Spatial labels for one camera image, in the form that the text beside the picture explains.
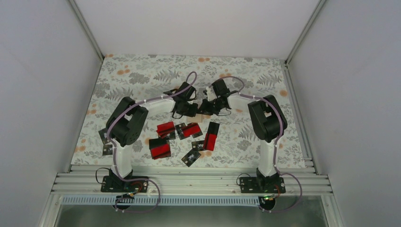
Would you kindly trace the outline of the beige leather card holder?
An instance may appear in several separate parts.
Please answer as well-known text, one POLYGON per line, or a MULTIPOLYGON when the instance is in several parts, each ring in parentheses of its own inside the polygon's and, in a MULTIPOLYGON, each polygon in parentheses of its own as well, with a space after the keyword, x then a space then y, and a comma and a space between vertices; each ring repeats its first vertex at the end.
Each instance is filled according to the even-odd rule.
POLYGON ((203 120, 210 119, 210 115, 205 115, 205 114, 196 114, 194 117, 187 117, 186 120, 189 123, 202 123, 203 120))

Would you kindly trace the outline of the black card by left arm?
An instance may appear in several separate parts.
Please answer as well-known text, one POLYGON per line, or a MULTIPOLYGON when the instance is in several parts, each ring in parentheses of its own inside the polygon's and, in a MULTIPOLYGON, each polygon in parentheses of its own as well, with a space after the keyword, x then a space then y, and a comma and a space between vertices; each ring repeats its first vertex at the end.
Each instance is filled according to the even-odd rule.
POLYGON ((112 144, 104 144, 102 148, 102 155, 108 156, 113 154, 113 145, 112 144))

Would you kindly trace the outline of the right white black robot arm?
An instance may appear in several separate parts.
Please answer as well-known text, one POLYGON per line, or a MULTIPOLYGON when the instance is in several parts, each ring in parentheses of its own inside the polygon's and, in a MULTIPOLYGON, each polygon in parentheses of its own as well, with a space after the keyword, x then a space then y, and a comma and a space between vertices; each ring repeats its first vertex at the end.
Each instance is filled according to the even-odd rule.
POLYGON ((222 109, 238 109, 249 114, 253 131, 261 142, 256 186, 261 192, 270 191, 279 180, 277 145, 288 126, 275 96, 258 97, 230 91, 222 79, 206 87, 203 93, 206 98, 198 109, 200 114, 218 115, 222 109))

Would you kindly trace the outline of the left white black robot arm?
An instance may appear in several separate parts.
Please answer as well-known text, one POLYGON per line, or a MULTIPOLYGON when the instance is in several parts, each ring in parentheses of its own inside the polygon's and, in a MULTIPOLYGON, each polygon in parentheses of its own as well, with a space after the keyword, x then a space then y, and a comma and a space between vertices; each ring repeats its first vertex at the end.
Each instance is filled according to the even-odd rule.
POLYGON ((113 186, 124 192, 131 187, 132 174, 130 146, 139 138, 149 116, 178 113, 184 116, 195 116, 197 104, 191 101, 196 98, 196 89, 183 82, 176 90, 135 101, 124 97, 106 123, 106 137, 113 145, 113 164, 111 167, 113 186))

